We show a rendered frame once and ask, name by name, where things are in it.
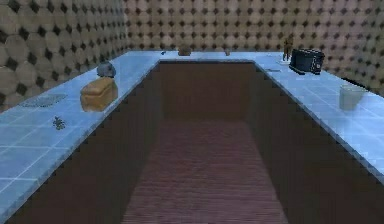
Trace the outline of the grey round kettle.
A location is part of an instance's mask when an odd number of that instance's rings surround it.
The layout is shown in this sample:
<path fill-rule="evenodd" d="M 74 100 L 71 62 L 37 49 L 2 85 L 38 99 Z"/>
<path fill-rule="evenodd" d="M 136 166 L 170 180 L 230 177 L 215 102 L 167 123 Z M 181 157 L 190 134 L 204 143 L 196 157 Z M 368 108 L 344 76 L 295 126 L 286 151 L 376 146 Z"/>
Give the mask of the grey round kettle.
<path fill-rule="evenodd" d="M 110 62 L 102 62 L 97 67 L 97 75 L 99 77 L 114 78 L 116 75 L 116 69 Z"/>

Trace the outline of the brown bread loaf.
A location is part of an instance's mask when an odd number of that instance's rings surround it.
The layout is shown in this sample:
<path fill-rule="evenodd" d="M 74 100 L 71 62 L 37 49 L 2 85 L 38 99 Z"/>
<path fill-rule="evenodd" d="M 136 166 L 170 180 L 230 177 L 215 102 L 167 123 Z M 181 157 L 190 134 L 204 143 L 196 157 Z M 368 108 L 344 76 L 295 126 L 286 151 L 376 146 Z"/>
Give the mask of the brown bread loaf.
<path fill-rule="evenodd" d="M 98 78 L 80 91 L 80 102 L 84 111 L 101 112 L 118 97 L 118 87 L 110 77 Z"/>

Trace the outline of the brown counter with blue top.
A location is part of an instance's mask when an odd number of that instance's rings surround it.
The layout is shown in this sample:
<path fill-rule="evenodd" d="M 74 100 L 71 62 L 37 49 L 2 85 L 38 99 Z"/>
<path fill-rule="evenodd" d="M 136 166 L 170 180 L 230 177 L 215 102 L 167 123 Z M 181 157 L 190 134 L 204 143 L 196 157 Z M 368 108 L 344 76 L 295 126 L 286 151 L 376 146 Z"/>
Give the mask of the brown counter with blue top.
<path fill-rule="evenodd" d="M 338 77 L 274 53 L 114 66 L 102 112 L 90 71 L 0 114 L 0 224 L 384 224 L 384 98 L 342 110 Z"/>

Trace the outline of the black toaster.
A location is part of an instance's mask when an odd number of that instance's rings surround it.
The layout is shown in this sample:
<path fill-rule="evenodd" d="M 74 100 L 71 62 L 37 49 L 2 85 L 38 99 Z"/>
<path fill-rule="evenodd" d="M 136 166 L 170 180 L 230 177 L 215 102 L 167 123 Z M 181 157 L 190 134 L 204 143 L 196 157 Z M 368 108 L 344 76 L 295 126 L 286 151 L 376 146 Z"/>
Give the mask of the black toaster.
<path fill-rule="evenodd" d="M 319 75 L 325 55 L 315 49 L 294 49 L 289 68 L 299 75 L 313 73 Z"/>

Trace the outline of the pale translucent cup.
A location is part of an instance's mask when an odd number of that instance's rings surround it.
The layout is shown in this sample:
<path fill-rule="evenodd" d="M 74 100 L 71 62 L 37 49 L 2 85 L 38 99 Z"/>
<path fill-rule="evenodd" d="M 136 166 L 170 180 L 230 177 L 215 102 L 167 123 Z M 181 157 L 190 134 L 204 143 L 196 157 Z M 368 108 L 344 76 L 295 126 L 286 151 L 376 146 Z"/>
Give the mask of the pale translucent cup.
<path fill-rule="evenodd" d="M 353 84 L 343 84 L 339 91 L 339 107 L 343 110 L 353 110 L 363 95 L 366 93 L 364 88 Z"/>

